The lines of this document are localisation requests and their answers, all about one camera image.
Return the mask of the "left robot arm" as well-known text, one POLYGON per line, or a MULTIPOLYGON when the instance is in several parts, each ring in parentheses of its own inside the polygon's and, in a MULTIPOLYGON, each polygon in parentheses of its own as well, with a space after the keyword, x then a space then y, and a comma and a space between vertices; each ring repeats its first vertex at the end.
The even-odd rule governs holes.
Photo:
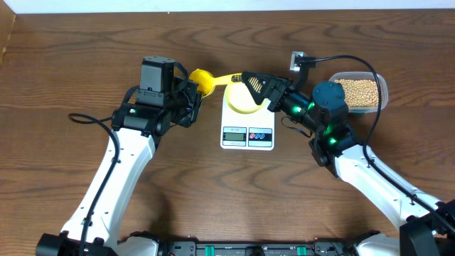
POLYGON ((138 233, 119 239, 129 201, 161 138, 173 125, 191 126, 204 97, 201 86, 188 78, 153 87, 131 87, 111 125, 91 116, 70 113, 79 124, 98 124, 108 133, 104 158, 84 198, 59 235, 42 234, 37 255, 162 255, 157 239, 138 233))

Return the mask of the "pale yellow plastic bowl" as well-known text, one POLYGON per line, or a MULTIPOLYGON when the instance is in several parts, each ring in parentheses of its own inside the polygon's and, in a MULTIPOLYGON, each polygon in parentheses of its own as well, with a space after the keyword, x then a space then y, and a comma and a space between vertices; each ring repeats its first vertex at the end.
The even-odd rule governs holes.
POLYGON ((252 114, 266 105, 266 100, 257 105, 244 83, 228 84, 224 95, 228 107, 239 114, 252 114))

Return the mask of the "yellow measuring scoop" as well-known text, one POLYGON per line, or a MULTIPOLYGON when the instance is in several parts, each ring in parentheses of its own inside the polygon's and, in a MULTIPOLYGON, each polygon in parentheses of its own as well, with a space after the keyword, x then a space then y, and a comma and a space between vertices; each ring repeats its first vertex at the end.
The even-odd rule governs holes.
POLYGON ((197 91, 201 92, 203 97, 211 95, 218 85, 242 82, 240 73, 214 77, 212 73, 202 69, 194 70, 189 79, 198 84, 197 91))

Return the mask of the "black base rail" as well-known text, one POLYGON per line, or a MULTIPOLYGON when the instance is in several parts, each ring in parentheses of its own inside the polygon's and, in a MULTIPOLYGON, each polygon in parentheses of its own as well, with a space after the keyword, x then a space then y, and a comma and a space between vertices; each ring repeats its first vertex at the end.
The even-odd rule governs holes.
POLYGON ((348 256, 356 255, 342 242, 310 243, 202 243, 193 241, 160 242, 157 256, 348 256))

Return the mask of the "cardboard panel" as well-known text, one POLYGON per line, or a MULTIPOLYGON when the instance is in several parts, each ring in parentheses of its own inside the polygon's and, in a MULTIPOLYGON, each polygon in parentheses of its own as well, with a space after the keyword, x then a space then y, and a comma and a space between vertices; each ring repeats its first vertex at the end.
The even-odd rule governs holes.
POLYGON ((0 3, 0 63, 3 62, 6 47, 11 38, 11 33, 16 21, 16 14, 4 0, 0 3))

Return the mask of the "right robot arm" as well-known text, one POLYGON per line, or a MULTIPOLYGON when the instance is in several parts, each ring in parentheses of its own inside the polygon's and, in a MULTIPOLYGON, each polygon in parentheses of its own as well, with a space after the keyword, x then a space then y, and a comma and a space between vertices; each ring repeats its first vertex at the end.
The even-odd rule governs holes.
POLYGON ((346 255, 453 255, 454 202, 444 203, 413 186, 381 161, 347 123, 342 85, 321 82, 311 96, 292 81, 244 72, 253 100, 269 100, 271 112, 283 112, 314 138, 311 153, 319 166, 358 189, 399 230, 399 238, 370 232, 345 246, 346 255))

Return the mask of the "white digital kitchen scale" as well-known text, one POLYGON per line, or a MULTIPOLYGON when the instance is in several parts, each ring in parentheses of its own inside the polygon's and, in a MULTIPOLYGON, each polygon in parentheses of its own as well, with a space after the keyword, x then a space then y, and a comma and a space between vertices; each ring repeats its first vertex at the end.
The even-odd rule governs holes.
POLYGON ((231 110, 223 96, 220 146, 223 149, 271 151, 274 148, 275 113, 266 105, 252 114, 231 110))

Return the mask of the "pile of soybeans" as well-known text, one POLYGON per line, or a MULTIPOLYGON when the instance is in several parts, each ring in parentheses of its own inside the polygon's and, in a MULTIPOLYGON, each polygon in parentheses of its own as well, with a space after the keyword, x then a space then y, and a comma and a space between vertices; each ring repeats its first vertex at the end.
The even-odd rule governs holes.
POLYGON ((342 85, 345 101, 349 107, 377 107, 379 94, 376 82, 372 80, 335 80, 342 85))

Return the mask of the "clear plastic container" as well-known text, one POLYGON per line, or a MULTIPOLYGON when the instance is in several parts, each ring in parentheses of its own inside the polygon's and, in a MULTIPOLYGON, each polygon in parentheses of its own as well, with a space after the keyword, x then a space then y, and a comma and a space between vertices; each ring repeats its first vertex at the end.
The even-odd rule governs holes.
POLYGON ((366 114, 377 112, 379 91, 381 91, 381 109, 389 100, 385 79, 379 74, 377 77, 379 85, 371 72, 336 73, 329 80, 342 85, 350 114, 366 114))

